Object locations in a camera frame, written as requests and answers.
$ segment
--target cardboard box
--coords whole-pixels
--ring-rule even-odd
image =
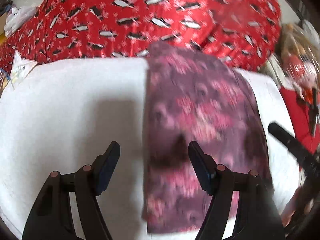
[[[7,13],[0,16],[0,35],[4,33],[5,20],[7,19]]]

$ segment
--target yellow object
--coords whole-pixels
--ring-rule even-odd
[[[6,40],[5,33],[2,33],[2,34],[0,35],[0,45],[1,45],[2,43],[4,43],[5,40]]]

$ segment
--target red penguin print fabric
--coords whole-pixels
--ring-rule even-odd
[[[188,157],[197,141],[230,170],[257,170],[272,188],[268,149],[254,93],[215,57],[165,42],[150,46],[145,212],[149,233],[199,229],[211,197]],[[237,211],[234,193],[229,217]]]
[[[255,71],[279,38],[276,0],[45,0],[0,47],[40,64],[66,58],[141,57],[154,41],[199,49]]]

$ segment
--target red cloth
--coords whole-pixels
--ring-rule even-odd
[[[151,42],[167,40],[256,71],[274,51],[279,20],[276,0],[45,0],[0,47],[0,66],[10,73],[15,49],[48,63],[143,56]]]
[[[287,106],[296,139],[313,154],[320,142],[320,129],[317,126],[316,136],[313,138],[309,129],[309,107],[297,101],[298,94],[295,91],[281,88],[280,93]]]

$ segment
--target purple cloth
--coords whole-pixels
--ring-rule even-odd
[[[211,197],[201,189],[188,158],[190,141],[232,171],[255,169],[271,180],[256,99],[241,74],[201,52],[156,42],[148,62],[147,231],[198,229]],[[236,208],[234,194],[230,216]]]

